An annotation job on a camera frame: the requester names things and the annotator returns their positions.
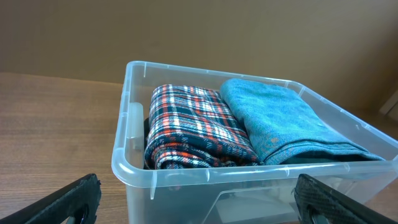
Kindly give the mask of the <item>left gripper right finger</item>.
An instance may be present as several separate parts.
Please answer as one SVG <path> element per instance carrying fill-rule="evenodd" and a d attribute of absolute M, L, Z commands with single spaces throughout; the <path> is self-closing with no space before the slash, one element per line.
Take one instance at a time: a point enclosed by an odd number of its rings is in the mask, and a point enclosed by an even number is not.
<path fill-rule="evenodd" d="M 299 221 L 305 224 L 397 224 L 307 174 L 294 188 Z"/>

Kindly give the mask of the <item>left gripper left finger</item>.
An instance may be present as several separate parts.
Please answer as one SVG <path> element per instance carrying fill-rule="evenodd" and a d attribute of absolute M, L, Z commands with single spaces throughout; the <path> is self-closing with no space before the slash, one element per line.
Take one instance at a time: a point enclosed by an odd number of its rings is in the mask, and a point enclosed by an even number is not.
<path fill-rule="evenodd" d="M 35 203 L 1 219 L 3 224 L 68 223 L 94 224 L 101 200 L 101 182 L 96 174 L 64 186 Z"/>

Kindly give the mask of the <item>blue denim cloth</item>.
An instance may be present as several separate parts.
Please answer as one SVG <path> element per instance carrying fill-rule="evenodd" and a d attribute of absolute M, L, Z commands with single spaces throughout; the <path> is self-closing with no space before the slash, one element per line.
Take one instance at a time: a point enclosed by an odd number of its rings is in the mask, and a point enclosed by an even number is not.
<path fill-rule="evenodd" d="M 382 160 L 326 126 L 293 90 L 234 78 L 220 95 L 265 165 Z"/>

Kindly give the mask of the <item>clear plastic storage bin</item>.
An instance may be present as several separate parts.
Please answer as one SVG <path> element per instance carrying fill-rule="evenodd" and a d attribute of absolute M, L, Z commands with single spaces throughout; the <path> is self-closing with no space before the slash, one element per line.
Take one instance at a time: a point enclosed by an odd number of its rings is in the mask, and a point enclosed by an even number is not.
<path fill-rule="evenodd" d="M 147 170 L 144 120 L 153 90 L 164 84 L 217 90 L 233 73 L 132 61 L 127 64 L 111 167 L 125 184 L 130 223 L 287 223 L 299 217 L 294 188 L 306 173 L 365 203 L 397 177 L 397 141 L 306 86 L 257 77 L 290 88 L 326 126 L 381 156 L 374 162 L 265 167 Z"/>

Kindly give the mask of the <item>red plaid cloth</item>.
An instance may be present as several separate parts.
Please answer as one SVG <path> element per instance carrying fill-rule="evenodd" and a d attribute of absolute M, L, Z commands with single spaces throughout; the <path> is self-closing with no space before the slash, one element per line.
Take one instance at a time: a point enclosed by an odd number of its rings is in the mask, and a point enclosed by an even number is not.
<path fill-rule="evenodd" d="M 246 130 L 216 90 L 166 84 L 153 92 L 144 151 L 148 169 L 258 166 Z"/>

